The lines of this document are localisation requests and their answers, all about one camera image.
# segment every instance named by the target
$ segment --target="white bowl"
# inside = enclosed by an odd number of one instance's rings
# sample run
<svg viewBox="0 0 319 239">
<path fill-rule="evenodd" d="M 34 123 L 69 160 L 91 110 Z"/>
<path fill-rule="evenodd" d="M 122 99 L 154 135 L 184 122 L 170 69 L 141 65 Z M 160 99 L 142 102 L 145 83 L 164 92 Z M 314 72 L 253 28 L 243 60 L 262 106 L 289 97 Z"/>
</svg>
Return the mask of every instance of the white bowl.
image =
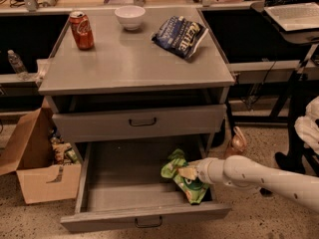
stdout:
<svg viewBox="0 0 319 239">
<path fill-rule="evenodd" d="M 125 29 L 136 30 L 143 22 L 146 9 L 136 5 L 128 5 L 116 9 L 115 14 Z"/>
</svg>

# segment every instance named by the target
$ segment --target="red can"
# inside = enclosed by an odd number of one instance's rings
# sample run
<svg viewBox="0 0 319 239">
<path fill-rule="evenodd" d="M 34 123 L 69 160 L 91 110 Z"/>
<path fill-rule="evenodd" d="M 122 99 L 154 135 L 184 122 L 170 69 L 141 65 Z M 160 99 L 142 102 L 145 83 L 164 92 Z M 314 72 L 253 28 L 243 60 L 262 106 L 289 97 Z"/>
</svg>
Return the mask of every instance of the red can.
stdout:
<svg viewBox="0 0 319 239">
<path fill-rule="evenodd" d="M 70 13 L 72 34 L 80 50 L 89 50 L 94 46 L 93 34 L 88 16 L 81 11 Z"/>
</svg>

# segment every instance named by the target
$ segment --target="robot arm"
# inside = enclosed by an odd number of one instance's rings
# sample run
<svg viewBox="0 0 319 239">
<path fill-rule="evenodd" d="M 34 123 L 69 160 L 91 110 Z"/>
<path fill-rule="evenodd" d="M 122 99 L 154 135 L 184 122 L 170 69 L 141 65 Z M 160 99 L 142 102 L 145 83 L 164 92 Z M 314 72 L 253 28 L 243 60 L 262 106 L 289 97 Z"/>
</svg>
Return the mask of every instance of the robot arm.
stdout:
<svg viewBox="0 0 319 239">
<path fill-rule="evenodd" d="M 265 188 L 319 213 L 319 178 L 263 166 L 233 155 L 228 159 L 205 158 L 178 170 L 188 179 L 223 183 L 237 189 Z"/>
</svg>

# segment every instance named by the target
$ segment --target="floor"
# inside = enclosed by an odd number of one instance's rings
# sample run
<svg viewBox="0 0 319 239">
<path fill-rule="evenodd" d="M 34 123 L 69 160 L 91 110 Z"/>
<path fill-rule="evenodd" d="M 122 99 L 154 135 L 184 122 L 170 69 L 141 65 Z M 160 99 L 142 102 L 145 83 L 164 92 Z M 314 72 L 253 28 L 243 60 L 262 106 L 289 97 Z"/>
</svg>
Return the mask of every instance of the floor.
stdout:
<svg viewBox="0 0 319 239">
<path fill-rule="evenodd" d="M 0 116 L 3 130 L 0 133 L 0 152 L 12 133 L 16 117 Z M 281 125 L 257 126 L 241 124 L 248 140 L 245 155 L 261 164 L 276 167 L 273 155 L 287 151 L 287 130 Z M 226 131 L 224 144 L 211 155 L 222 156 L 230 138 Z M 304 161 L 307 174 L 313 175 Z M 163 225 L 153 229 L 130 229 L 84 234 L 70 234 L 61 224 L 62 216 L 72 215 L 75 200 L 26 205 L 15 173 L 0 176 L 0 238 L 107 238 L 107 239 L 169 239 L 169 238 L 266 238 L 312 239 L 318 238 L 319 214 L 305 209 L 278 194 L 268 197 L 260 193 L 250 194 L 215 185 L 215 193 L 221 203 L 230 203 L 232 210 L 222 220 L 191 224 Z"/>
</svg>

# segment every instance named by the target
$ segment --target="plastic bottle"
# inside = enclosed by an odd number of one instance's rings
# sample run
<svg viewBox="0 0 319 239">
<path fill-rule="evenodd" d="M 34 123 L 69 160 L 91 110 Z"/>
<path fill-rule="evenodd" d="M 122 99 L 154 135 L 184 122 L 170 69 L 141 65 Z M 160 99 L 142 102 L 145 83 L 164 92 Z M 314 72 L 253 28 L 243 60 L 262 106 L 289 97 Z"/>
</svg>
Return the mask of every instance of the plastic bottle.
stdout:
<svg viewBox="0 0 319 239">
<path fill-rule="evenodd" d="M 30 78 L 30 75 L 24 66 L 20 56 L 16 54 L 14 51 L 8 51 L 8 60 L 11 64 L 14 72 L 16 72 L 18 78 L 22 81 L 27 81 Z"/>
</svg>

